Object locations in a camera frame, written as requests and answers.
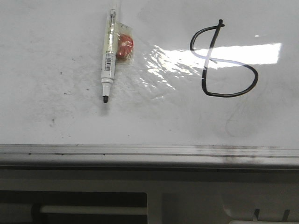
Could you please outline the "white plastic base housing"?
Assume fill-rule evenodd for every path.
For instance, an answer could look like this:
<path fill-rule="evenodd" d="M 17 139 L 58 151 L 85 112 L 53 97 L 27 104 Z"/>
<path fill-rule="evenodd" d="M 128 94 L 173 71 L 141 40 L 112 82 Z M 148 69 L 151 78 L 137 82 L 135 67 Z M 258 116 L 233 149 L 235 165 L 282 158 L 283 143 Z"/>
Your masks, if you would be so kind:
<path fill-rule="evenodd" d="M 41 213 L 45 205 L 147 215 Z M 2 170 L 3 224 L 295 224 L 298 171 Z"/>

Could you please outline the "white whiteboard marker black tip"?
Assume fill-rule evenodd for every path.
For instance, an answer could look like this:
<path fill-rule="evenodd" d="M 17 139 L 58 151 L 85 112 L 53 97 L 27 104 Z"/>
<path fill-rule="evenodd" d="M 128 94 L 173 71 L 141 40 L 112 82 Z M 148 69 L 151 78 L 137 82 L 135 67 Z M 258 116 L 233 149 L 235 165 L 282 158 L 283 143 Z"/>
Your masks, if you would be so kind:
<path fill-rule="evenodd" d="M 107 14 L 101 69 L 102 97 L 104 103 L 107 103 L 109 100 L 115 77 L 116 53 L 118 46 L 116 18 L 117 10 L 110 9 Z"/>

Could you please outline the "whiteboard with aluminium frame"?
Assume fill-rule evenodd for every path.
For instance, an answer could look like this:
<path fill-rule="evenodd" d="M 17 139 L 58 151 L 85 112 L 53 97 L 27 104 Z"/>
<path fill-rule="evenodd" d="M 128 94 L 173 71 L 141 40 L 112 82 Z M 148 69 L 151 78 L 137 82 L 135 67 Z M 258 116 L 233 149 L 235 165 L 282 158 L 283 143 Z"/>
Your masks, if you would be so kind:
<path fill-rule="evenodd" d="M 109 6 L 1 1 L 1 166 L 298 169 L 298 1 L 124 0 L 104 103 Z"/>

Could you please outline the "white bar under table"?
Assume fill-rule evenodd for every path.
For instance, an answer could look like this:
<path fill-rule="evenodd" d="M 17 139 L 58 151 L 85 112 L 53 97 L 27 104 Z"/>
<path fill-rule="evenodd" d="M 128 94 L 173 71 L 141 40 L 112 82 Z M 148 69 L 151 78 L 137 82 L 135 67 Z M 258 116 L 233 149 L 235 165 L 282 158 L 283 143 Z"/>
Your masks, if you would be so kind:
<path fill-rule="evenodd" d="M 105 207 L 105 206 L 54 206 L 45 205 L 41 213 L 53 214 L 89 214 L 89 215 L 147 215 L 145 207 Z"/>

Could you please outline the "red magnet taped to marker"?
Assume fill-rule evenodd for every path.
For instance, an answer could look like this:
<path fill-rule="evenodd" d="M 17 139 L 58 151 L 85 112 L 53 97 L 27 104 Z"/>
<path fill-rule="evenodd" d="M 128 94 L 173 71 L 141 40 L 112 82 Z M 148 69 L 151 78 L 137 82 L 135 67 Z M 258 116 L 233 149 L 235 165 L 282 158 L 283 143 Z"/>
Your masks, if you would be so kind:
<path fill-rule="evenodd" d="M 117 22 L 117 41 L 118 48 L 116 58 L 121 63 L 131 64 L 134 55 L 134 39 L 132 28 Z"/>

